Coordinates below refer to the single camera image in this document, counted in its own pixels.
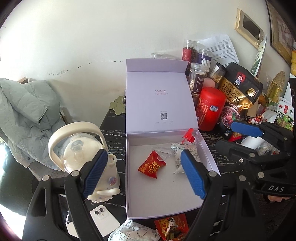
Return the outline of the person's right hand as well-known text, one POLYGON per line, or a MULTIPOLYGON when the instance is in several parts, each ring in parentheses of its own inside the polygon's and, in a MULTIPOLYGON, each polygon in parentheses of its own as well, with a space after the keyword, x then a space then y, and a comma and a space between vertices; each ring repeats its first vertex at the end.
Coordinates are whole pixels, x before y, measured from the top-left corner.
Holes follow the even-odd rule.
POLYGON ((282 202, 283 200, 289 200, 290 197, 278 197, 278 196, 267 196, 270 202, 282 202))

